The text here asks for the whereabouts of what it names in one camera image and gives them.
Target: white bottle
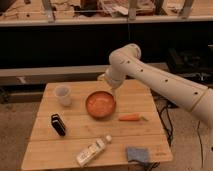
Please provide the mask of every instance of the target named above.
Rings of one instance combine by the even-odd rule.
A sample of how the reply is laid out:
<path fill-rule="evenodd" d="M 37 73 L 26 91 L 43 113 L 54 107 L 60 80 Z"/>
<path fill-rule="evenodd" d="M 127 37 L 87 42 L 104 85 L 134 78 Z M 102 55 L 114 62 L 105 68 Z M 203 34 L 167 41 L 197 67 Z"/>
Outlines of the white bottle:
<path fill-rule="evenodd" d="M 112 137 L 107 135 L 105 139 L 98 138 L 94 143 L 89 145 L 86 149 L 82 150 L 76 157 L 78 164 L 84 167 L 93 158 L 97 157 L 98 154 L 104 151 L 107 143 L 112 141 Z"/>

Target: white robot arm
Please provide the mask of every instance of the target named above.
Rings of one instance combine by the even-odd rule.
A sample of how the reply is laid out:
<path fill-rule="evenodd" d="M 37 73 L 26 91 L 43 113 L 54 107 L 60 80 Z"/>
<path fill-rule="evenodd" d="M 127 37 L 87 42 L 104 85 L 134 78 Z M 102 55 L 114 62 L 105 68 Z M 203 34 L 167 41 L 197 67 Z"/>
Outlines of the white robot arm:
<path fill-rule="evenodd" d="M 211 135 L 203 170 L 213 171 L 213 90 L 142 63 L 140 56 L 136 44 L 113 51 L 109 57 L 111 65 L 105 72 L 107 83 L 118 88 L 129 75 L 205 123 Z"/>

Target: paper cup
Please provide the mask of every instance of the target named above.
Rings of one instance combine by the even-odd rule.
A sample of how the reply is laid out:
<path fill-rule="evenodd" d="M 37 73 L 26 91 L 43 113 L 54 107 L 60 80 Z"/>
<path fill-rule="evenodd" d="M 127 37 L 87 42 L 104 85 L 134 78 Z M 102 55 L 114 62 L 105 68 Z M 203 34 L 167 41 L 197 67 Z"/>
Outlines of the paper cup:
<path fill-rule="evenodd" d="M 62 106 L 71 105 L 70 87 L 68 85 L 57 86 L 54 90 L 54 94 Z"/>

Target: bowl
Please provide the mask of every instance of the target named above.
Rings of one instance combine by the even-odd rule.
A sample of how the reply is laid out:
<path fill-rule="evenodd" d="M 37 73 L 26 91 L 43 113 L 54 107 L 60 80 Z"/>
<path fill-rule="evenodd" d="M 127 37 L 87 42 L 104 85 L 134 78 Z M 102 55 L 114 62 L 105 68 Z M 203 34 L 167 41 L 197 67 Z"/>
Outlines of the bowl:
<path fill-rule="evenodd" d="M 86 109 L 89 115 L 100 119 L 114 113 L 116 101 L 112 94 L 106 91 L 96 91 L 90 94 L 86 100 Z"/>

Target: orange carrot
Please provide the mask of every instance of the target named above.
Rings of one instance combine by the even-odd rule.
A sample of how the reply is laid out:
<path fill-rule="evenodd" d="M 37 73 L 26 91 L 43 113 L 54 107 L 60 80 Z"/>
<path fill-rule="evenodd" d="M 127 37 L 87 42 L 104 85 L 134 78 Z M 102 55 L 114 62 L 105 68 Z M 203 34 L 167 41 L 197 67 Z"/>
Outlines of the orange carrot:
<path fill-rule="evenodd" d="M 127 114 L 123 116 L 119 116 L 118 120 L 119 121 L 139 121 L 141 119 L 141 116 L 139 113 L 132 113 L 132 114 Z"/>

